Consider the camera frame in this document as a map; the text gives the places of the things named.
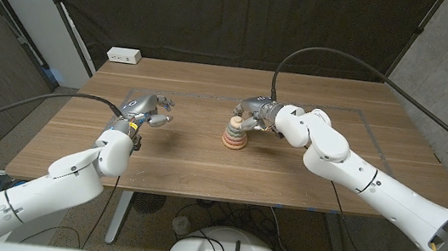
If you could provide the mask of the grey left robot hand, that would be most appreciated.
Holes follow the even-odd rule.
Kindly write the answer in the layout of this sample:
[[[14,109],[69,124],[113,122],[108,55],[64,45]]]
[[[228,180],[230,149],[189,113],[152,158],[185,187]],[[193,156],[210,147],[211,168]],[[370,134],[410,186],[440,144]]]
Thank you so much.
[[[122,116],[119,117],[110,129],[118,130],[129,134],[136,132],[143,124],[158,128],[169,123],[173,118],[169,115],[162,115],[158,112],[158,107],[162,106],[166,111],[171,111],[175,103],[168,97],[156,94],[140,96],[127,103],[122,109]]]

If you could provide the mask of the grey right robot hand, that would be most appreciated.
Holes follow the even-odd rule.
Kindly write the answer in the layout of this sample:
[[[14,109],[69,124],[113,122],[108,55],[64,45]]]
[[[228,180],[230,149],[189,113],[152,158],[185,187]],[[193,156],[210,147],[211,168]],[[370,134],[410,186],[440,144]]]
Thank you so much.
[[[259,96],[243,100],[235,106],[233,114],[240,117],[248,112],[249,118],[242,121],[239,130],[258,130],[263,131],[272,128],[275,125],[276,115],[284,107],[281,103],[274,101],[268,96]]]

